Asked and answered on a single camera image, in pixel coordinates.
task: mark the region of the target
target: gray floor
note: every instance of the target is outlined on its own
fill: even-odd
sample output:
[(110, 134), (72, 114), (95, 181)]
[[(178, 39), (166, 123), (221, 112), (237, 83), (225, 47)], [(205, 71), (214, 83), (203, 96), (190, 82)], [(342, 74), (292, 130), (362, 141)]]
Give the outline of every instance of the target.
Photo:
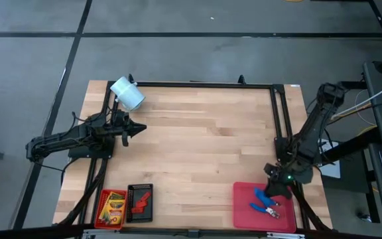
[[(382, 1), (377, 4), (382, 12)], [(75, 32), (84, 5), (84, 0), (0, 0), (0, 31)], [(378, 33), (381, 28), (367, 3), (105, 0), (93, 2), (84, 31)], [(0, 161), (0, 230), (9, 227), (29, 169), (25, 143), (42, 132), (72, 41), (0, 39), (0, 151), (5, 153)], [(132, 73), (136, 80), (236, 82), (244, 74), (248, 82), (300, 84), (308, 103), (321, 83), (360, 80), (363, 62), (381, 59), (382, 40), (82, 39), (54, 132), (66, 130), (70, 112), (80, 111), (88, 80), (116, 80)], [(346, 96), (343, 108), (353, 104), (356, 94)], [(373, 120), (369, 112), (363, 116)], [(354, 116), (331, 132), (334, 139), (346, 140), (367, 126)], [(45, 164), (61, 168), (66, 158), (57, 153)], [(59, 172), (43, 169), (26, 227), (52, 222), (59, 190)], [(325, 190), (335, 229), (382, 236), (382, 223), (367, 224), (354, 216), (367, 208), (364, 195)]]

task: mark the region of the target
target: red object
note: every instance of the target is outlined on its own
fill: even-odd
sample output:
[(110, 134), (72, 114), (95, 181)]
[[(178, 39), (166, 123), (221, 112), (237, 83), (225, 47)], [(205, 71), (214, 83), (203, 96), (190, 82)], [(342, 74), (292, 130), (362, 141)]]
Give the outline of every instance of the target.
[(147, 206), (148, 203), (146, 201), (138, 201), (135, 203), (135, 206), (136, 207), (144, 207), (144, 206)]
[(146, 192), (143, 197), (141, 197), (140, 201), (146, 201), (151, 196), (150, 192)]
[(131, 211), (132, 211), (132, 213), (143, 213), (144, 208), (136, 207), (136, 208), (132, 208)]
[(102, 228), (102, 229), (120, 229), (122, 228), (123, 223), (125, 222), (125, 212), (122, 212), (121, 210), (118, 210), (120, 213), (123, 213), (121, 219), (122, 222), (119, 224), (112, 224), (107, 225), (104, 221), (99, 219), (99, 215), (101, 214), (101, 211), (104, 208), (105, 202), (107, 201), (109, 195), (111, 192), (117, 193), (119, 195), (125, 196), (125, 204), (127, 204), (127, 191), (124, 190), (114, 190), (114, 189), (103, 189), (101, 191), (101, 194), (99, 195), (99, 201), (98, 201), (98, 210), (94, 222), (95, 228)]
[(287, 200), (283, 196), (272, 198), (281, 204), (280, 206), (272, 206), (272, 209), (279, 213), (279, 218), (276, 219), (269, 213), (259, 212), (250, 206), (251, 202), (263, 206), (263, 203), (255, 196), (256, 187), (263, 190), (266, 184), (242, 182), (233, 184), (233, 225), (236, 228), (250, 230), (296, 232), (292, 199)]

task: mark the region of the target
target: desk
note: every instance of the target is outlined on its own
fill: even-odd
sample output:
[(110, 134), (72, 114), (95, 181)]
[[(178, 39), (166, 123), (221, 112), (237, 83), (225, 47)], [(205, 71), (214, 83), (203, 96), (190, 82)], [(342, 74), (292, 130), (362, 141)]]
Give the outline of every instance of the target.
[[(101, 110), (107, 81), (89, 82), (81, 118)], [(145, 131), (121, 146), (108, 161), (104, 188), (154, 184), (153, 221), (140, 228), (233, 230), (232, 184), (266, 183), (265, 163), (275, 163), (271, 97), (265, 89), (139, 87), (146, 96), (131, 119)], [(285, 86), (293, 132), (306, 120), (299, 86)], [(281, 111), (281, 124), (284, 124)], [(71, 164), (64, 176), (54, 222), (60, 222), (83, 195), (90, 159)], [(323, 223), (332, 227), (322, 180), (314, 170), (304, 195)], [(90, 222), (94, 198), (85, 222)], [(294, 199), (296, 222), (302, 227)]]

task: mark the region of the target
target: wire cutters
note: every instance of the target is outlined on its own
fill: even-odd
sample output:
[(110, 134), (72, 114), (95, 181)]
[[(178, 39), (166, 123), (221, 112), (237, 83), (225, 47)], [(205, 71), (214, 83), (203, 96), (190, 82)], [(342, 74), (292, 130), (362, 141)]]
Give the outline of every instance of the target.
[(260, 207), (254, 203), (250, 203), (250, 206), (252, 208), (254, 208), (255, 210), (258, 210), (259, 212), (269, 213), (271, 216), (273, 216), (275, 218), (279, 218), (279, 213), (275, 212), (275, 210), (273, 210), (271, 208), (271, 206), (274, 206), (274, 205), (280, 206), (279, 203), (277, 203), (274, 200), (267, 197), (265, 195), (265, 192), (263, 190), (258, 189), (258, 188), (255, 188), (255, 195), (260, 201), (262, 201), (262, 203), (264, 204), (264, 207)]

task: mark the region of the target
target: wooden table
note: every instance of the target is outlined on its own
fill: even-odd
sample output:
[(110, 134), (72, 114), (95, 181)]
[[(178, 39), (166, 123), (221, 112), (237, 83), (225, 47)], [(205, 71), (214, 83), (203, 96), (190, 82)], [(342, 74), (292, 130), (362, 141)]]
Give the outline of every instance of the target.
[[(107, 81), (91, 80), (81, 118), (101, 110)], [(141, 228), (235, 229), (232, 184), (266, 183), (265, 163), (275, 163), (275, 123), (269, 90), (237, 88), (140, 87), (146, 96), (131, 114), (145, 131), (123, 147), (117, 140), (109, 160), (104, 188), (154, 184), (153, 222), (125, 224)], [(292, 130), (306, 120), (299, 86), (285, 85)], [(281, 101), (277, 97), (279, 109)], [(64, 176), (54, 222), (67, 216), (84, 193), (90, 159), (71, 164)], [(317, 170), (304, 196), (322, 222), (331, 227), (330, 213)], [(94, 198), (86, 222), (90, 222)], [(300, 209), (294, 199), (297, 226)]]

